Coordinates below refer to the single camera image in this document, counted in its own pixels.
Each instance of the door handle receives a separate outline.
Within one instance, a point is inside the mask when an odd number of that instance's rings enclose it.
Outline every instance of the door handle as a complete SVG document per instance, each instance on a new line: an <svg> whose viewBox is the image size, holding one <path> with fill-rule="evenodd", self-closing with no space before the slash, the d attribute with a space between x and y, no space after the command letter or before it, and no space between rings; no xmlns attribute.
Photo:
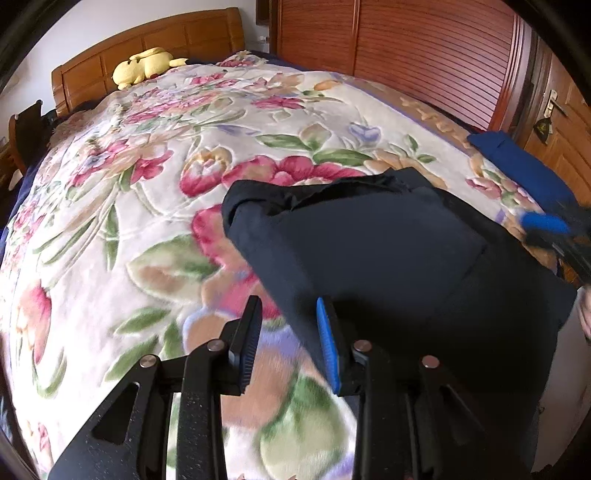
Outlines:
<svg viewBox="0 0 591 480"><path fill-rule="evenodd" d="M546 104L546 110L544 110L544 117L550 118L552 116L552 112L554 111L554 107L558 109L560 113L564 116L568 116L566 110L556 101L558 98L558 92L556 90L550 90L550 98L548 99L548 103Z"/></svg>

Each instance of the floral blanket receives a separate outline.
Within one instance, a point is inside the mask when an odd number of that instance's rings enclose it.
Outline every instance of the floral blanket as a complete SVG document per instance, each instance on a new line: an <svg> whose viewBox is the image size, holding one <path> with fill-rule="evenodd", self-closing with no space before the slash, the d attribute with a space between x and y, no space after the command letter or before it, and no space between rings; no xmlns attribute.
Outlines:
<svg viewBox="0 0 591 480"><path fill-rule="evenodd" d="M4 367L43 478L141 356L215 338L251 294L264 325L246 394L222 399L229 477L350 478L353 414L224 237L220 204L235 180L290 186L414 167L516 236L517 212L538 208L428 106L248 52L115 92L61 124L50 148L0 270ZM168 478L177 425L175 403Z"/></svg>

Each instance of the yellow plush toy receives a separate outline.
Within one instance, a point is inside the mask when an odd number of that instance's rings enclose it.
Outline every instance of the yellow plush toy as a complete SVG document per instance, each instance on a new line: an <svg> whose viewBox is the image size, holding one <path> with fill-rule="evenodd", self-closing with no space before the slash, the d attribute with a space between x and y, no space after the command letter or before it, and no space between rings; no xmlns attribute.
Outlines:
<svg viewBox="0 0 591 480"><path fill-rule="evenodd" d="M113 72L113 81L119 90L123 90L145 79L161 75L170 68L185 65L186 61L187 59L173 60L173 56L163 48L151 48L119 63Z"/></svg>

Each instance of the wooden wardrobe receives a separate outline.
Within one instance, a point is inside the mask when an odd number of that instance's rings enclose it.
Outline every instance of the wooden wardrobe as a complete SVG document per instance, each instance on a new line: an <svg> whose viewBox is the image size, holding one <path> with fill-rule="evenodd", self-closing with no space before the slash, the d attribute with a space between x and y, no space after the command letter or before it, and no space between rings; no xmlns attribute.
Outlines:
<svg viewBox="0 0 591 480"><path fill-rule="evenodd" d="M271 50L375 80L480 129L516 121L531 28L502 0L273 0Z"/></svg>

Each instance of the human hand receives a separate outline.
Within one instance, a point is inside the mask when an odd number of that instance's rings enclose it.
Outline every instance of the human hand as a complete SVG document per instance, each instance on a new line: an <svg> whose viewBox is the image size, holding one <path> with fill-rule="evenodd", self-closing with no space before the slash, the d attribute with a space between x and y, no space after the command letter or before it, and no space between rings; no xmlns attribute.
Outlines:
<svg viewBox="0 0 591 480"><path fill-rule="evenodd" d="M591 344L591 286L586 285L583 290L583 296L579 302L579 320L581 328L587 339L587 343Z"/></svg>

